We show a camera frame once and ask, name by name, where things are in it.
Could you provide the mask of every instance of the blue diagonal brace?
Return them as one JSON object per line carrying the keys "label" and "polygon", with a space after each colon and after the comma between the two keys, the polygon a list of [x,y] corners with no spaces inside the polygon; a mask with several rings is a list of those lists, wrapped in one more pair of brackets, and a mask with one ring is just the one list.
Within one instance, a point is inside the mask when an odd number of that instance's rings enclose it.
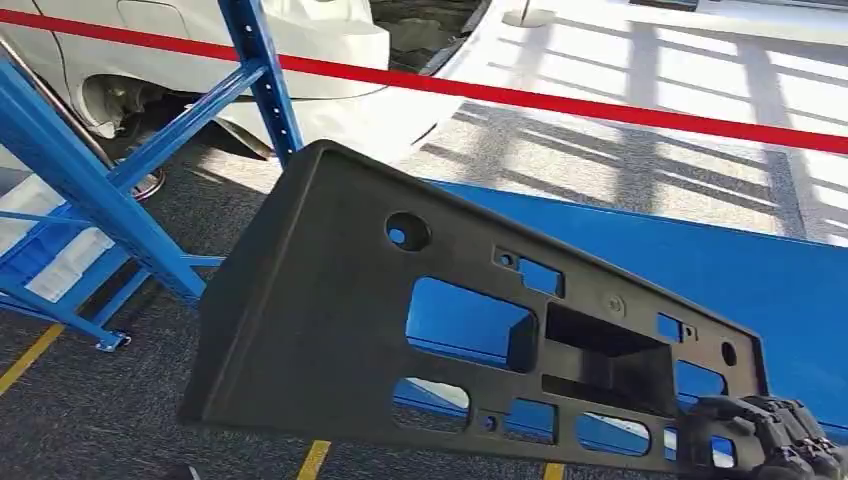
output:
{"label": "blue diagonal brace", "polygon": [[161,165],[199,132],[218,112],[247,90],[266,70],[267,67],[259,61],[245,62],[109,172],[112,183],[122,191],[138,184],[145,175]]}

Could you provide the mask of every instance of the red line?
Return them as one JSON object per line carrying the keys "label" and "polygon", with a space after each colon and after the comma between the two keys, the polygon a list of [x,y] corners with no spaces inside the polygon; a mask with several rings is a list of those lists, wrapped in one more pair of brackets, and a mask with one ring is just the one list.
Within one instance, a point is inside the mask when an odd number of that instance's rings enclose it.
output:
{"label": "red line", "polygon": [[[172,52],[237,61],[232,47],[214,43],[198,42],[181,38],[141,33],[123,28],[106,27],[89,23],[45,17],[31,13],[0,9],[0,23],[51,30],[110,42],[156,48]],[[393,72],[342,63],[314,60],[310,58],[280,55],[286,70],[323,75],[367,83],[422,90],[426,92],[457,95],[477,100],[538,108],[555,112],[602,118],[618,122],[670,128],[689,132],[739,138],[755,142],[809,148],[834,153],[848,153],[848,137],[824,133],[805,132],[782,127],[732,122],[699,117],[684,113],[664,112],[647,108],[612,105],[589,100],[557,97],[541,93],[525,92],[511,88],[491,87],[473,83],[457,82],[443,78],[427,77],[412,73]]]}

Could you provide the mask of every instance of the blue steel frame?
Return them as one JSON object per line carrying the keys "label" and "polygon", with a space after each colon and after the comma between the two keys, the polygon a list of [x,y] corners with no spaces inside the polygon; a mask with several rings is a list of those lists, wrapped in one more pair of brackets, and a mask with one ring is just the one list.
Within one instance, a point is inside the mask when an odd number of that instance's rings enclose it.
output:
{"label": "blue steel frame", "polygon": [[[107,171],[94,154],[30,86],[12,63],[0,59],[0,140],[16,157],[75,208],[85,219],[42,217],[0,212],[0,217],[42,222],[96,225],[116,242],[103,258],[108,266],[89,268],[80,284],[60,301],[49,302],[30,292],[22,279],[0,276],[0,306],[73,326],[99,340],[98,348],[113,351],[124,334],[102,326],[144,280],[152,275],[190,306],[200,299],[205,283],[192,269],[217,266],[221,257],[190,255],[165,233],[129,195],[145,175],[159,167],[226,105],[250,87],[268,128],[277,157],[285,166],[302,147],[291,100],[259,0],[219,0],[241,65],[191,109],[174,119],[114,170]],[[76,308],[129,257],[142,271],[92,319]]]}

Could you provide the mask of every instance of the black plastic bracket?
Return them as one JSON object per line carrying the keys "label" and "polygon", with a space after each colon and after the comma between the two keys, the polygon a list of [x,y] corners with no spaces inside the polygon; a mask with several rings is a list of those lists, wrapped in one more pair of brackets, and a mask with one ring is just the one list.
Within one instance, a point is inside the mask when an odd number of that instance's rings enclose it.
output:
{"label": "black plastic bracket", "polygon": [[[403,238],[392,241],[391,230]],[[526,288],[516,271],[497,263],[497,252],[550,266],[562,273],[562,284],[554,294]],[[422,277],[532,312],[511,332],[507,367],[408,344],[413,285]],[[660,335],[660,312],[694,334],[679,342]],[[768,393],[754,333],[329,141],[293,157],[210,282],[201,322],[181,417],[226,428],[693,473],[700,468],[690,466],[691,456],[664,457],[664,429],[685,427],[678,421],[675,362],[720,374],[724,394]],[[464,430],[397,425],[392,394],[406,377],[463,388],[470,397]],[[555,408],[553,445],[481,427],[516,398]],[[631,457],[583,448],[574,426],[584,412],[643,424],[648,452]],[[737,448],[759,448],[750,432],[731,425],[701,430]]]}

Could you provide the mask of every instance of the yellow line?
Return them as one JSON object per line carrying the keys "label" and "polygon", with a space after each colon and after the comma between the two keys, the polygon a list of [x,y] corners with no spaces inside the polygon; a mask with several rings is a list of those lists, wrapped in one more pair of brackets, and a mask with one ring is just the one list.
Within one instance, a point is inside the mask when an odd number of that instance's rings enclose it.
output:
{"label": "yellow line", "polygon": [[303,465],[300,466],[297,480],[315,480],[318,478],[318,470],[321,470],[321,465],[324,463],[324,459],[327,458],[327,452],[329,451],[330,442],[325,442],[324,440],[315,440],[312,442],[312,448],[309,449]]}
{"label": "yellow line", "polygon": [[542,480],[563,480],[565,465],[561,463],[548,463],[545,465],[545,476]]}
{"label": "yellow line", "polygon": [[21,378],[21,375],[23,375],[30,365],[32,365],[32,363],[35,362],[45,350],[47,350],[47,347],[53,343],[53,340],[56,340],[56,337],[58,337],[64,329],[65,327],[63,325],[54,323],[53,325],[50,325],[50,328],[48,328],[47,331],[38,337],[38,340],[36,340],[35,343],[33,343],[32,346],[29,347],[23,355],[21,355],[21,358],[12,364],[12,366],[6,370],[6,373],[0,377],[0,395],[6,393],[6,390],[8,390],[9,387],[11,387],[12,384],[19,378]]}

